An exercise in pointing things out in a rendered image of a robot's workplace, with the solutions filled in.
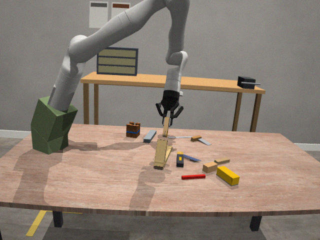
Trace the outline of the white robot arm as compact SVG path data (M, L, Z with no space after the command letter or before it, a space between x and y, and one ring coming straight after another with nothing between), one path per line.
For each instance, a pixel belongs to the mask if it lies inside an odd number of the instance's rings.
M170 11L172 19L165 61L178 67L167 71L164 91L177 91L182 97L181 78L188 61L187 53L182 50L190 0L144 0L113 17L96 33L88 37L77 35L72 38L47 104L56 110L66 111L86 62L105 48L139 31L154 13L165 7Z

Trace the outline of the yellow rectangular block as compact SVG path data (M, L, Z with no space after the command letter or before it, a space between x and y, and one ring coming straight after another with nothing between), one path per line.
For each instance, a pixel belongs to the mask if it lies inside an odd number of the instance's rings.
M239 184L240 176L238 176L225 166L217 167L216 175L226 183L228 183L231 187Z

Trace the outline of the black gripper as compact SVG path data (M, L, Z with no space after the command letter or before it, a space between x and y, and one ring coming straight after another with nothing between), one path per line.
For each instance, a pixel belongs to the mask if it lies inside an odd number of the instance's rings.
M181 106L179 104L179 97L180 97L180 93L174 90L164 90L163 91L163 98L162 101L160 103L156 103L156 108L158 110L158 113L160 116L163 117L162 119L162 124L164 126L165 123L165 117L167 117L167 113L168 111L170 111L170 118L169 118L169 124L168 126L171 127L172 123L173 123L173 119L177 118L179 116L179 114L182 112L182 110L184 109L183 106ZM164 111L162 113L161 111L161 105L164 108ZM176 112L176 114L174 115L174 110L178 107L178 111Z

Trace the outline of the red rectangular bar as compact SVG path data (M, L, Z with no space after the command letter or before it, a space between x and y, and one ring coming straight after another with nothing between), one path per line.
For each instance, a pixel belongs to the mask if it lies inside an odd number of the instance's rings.
M197 175L182 175L181 179L182 180L191 180L191 179L205 179L206 175L205 174L197 174Z

